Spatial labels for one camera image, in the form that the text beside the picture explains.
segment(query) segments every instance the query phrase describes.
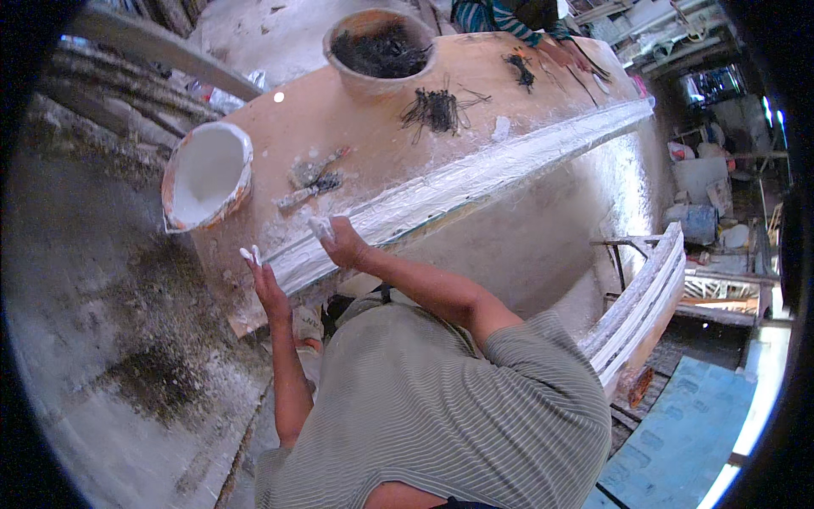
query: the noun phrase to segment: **bundle of black wires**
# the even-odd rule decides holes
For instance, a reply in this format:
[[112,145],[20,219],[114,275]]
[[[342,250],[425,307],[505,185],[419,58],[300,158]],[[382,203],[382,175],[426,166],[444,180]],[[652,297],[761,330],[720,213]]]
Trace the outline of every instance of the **bundle of black wires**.
[[534,74],[526,68],[526,60],[522,56],[512,54],[503,55],[503,60],[507,64],[514,65],[520,71],[520,76],[517,79],[518,85],[525,86],[530,94],[532,92],[532,84],[534,83]]
[[339,62],[366,76],[402,78],[413,76],[427,66],[427,48],[417,48],[403,26],[388,25],[375,35],[351,37],[341,33],[330,44]]
[[470,128],[469,117],[464,110],[477,103],[486,103],[492,100],[491,95],[483,95],[471,90],[466,90],[473,94],[476,99],[461,101],[449,93],[449,80],[443,90],[432,90],[427,92],[423,88],[415,90],[415,100],[402,110],[401,128],[407,129],[418,124],[413,145],[421,138],[423,126],[429,127],[433,133],[443,133],[452,130],[453,136],[457,133],[458,127]]

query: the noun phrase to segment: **dusty floor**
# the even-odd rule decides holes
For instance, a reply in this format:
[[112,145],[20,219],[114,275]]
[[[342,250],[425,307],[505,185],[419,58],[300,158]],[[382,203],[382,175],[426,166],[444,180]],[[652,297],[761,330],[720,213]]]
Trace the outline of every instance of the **dusty floor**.
[[21,375],[94,507],[210,507],[270,359],[234,337],[188,239],[163,233],[158,186],[104,164],[21,154],[8,175],[2,290]]

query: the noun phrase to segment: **man's arm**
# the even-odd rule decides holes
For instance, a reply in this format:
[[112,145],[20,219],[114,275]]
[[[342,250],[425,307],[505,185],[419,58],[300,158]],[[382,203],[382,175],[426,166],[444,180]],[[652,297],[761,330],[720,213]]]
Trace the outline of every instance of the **man's arm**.
[[271,265],[261,267],[251,260],[246,263],[254,275],[257,296],[269,317],[274,368],[274,423],[280,446],[290,449],[297,442],[313,408],[311,390],[294,346],[288,297],[277,285]]
[[467,329],[479,348],[498,329],[523,323],[485,288],[432,265],[394,257],[365,243],[346,217],[332,217],[335,239],[321,239],[336,265],[390,283],[433,314]]
[[499,2],[494,2],[492,5],[492,13],[494,14],[495,24],[500,30],[514,35],[525,42],[529,47],[534,48],[540,44],[543,38],[542,34],[531,30],[518,20],[509,7],[505,7]]

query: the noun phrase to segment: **person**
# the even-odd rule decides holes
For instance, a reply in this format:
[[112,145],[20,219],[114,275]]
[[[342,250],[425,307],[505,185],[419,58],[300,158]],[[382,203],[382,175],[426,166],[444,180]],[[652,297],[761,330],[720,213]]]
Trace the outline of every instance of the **person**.
[[339,317],[314,403],[286,294],[270,265],[247,260],[269,318],[280,438],[256,460],[256,506],[580,507],[611,415],[557,315],[524,322],[469,279],[369,246],[346,217],[330,224],[330,259],[393,289]]
[[[544,51],[560,65],[574,63],[580,70],[590,72],[591,63],[577,47],[558,13],[557,0],[453,0],[451,21],[465,33],[511,33],[527,46]],[[565,51],[542,46],[543,34],[536,32],[541,29]]]

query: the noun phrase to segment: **workbench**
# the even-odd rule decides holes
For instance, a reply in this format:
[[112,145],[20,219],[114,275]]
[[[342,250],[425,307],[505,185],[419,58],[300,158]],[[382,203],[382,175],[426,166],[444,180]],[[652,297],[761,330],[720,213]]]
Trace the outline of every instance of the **workbench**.
[[[509,138],[517,138],[638,100],[606,43],[577,41],[593,61],[610,72],[609,94],[590,74],[574,68],[581,85],[568,69],[508,33],[472,33],[436,38],[438,59],[432,72],[386,98],[353,98],[342,87],[337,71],[326,66],[226,116],[223,121],[239,126],[252,139],[252,196],[223,222],[195,230],[191,236],[208,288],[235,333],[243,336],[266,323],[251,274],[239,255],[241,247],[257,244],[268,256],[308,235],[307,219],[312,215],[342,213],[484,146],[503,143],[496,132],[499,116],[510,121]],[[531,57],[527,66],[536,76],[531,93],[518,85],[516,68],[502,58],[515,47]],[[415,88],[440,90],[445,86],[459,101],[475,99],[464,89],[492,98],[466,109],[469,129],[453,135],[433,134],[424,128],[414,143],[416,127],[402,129],[400,113],[415,99]],[[274,101],[277,92],[284,93],[280,103]],[[340,170],[343,186],[282,214],[272,199],[293,191],[286,176],[291,166],[302,160],[322,160],[343,146],[351,147],[351,152],[330,168]]]

